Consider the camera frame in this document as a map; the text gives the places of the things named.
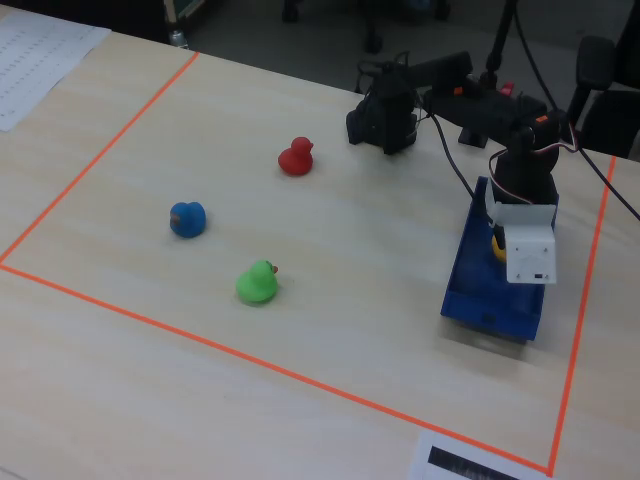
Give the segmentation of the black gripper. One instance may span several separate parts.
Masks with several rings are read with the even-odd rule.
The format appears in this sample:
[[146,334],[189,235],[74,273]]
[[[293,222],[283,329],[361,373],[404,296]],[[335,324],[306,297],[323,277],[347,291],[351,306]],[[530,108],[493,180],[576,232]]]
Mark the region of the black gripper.
[[[506,150],[496,156],[493,166],[494,198],[505,204],[547,205],[558,202],[552,175],[558,158],[556,140],[533,143],[524,134],[496,139]],[[505,245],[504,227],[493,226],[497,245]]]

